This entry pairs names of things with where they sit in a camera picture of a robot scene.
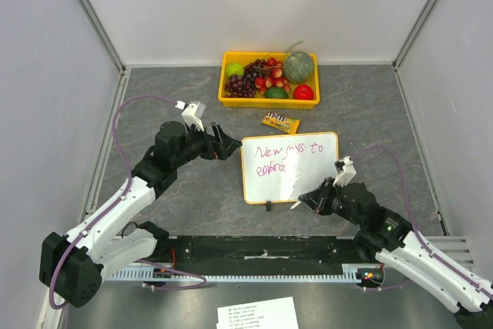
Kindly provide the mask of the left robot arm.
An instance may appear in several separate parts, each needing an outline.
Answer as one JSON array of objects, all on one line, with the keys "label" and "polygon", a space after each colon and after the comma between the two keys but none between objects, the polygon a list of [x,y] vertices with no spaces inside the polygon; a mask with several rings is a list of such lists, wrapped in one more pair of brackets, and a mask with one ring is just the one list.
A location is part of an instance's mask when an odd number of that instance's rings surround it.
[{"label": "left robot arm", "polygon": [[168,233],[153,223],[117,242],[113,237],[176,181],[181,166],[196,158],[226,160],[242,146],[220,125],[214,123],[212,129],[208,133],[177,121],[163,123],[154,144],[113,196],[67,233],[52,232],[43,240],[39,279],[49,289],[52,309],[87,304],[107,277],[130,263],[166,259]]}]

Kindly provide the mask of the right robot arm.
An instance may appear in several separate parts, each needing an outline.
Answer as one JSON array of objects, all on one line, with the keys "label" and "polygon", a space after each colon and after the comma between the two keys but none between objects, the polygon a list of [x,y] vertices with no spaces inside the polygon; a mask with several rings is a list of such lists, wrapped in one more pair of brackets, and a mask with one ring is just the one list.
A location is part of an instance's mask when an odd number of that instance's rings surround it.
[{"label": "right robot arm", "polygon": [[331,177],[298,196],[321,216],[336,214],[359,227],[353,253],[361,262],[392,267],[438,299],[462,328],[492,326],[492,283],[469,271],[381,206],[363,183],[338,186]]}]

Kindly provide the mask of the yellow framed whiteboard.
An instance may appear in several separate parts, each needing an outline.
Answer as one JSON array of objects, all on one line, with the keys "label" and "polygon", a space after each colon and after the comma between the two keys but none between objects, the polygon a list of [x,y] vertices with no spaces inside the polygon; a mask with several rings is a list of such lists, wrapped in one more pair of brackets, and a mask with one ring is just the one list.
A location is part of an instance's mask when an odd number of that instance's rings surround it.
[{"label": "yellow framed whiteboard", "polygon": [[251,136],[242,140],[243,198],[249,205],[289,203],[336,176],[334,132]]}]

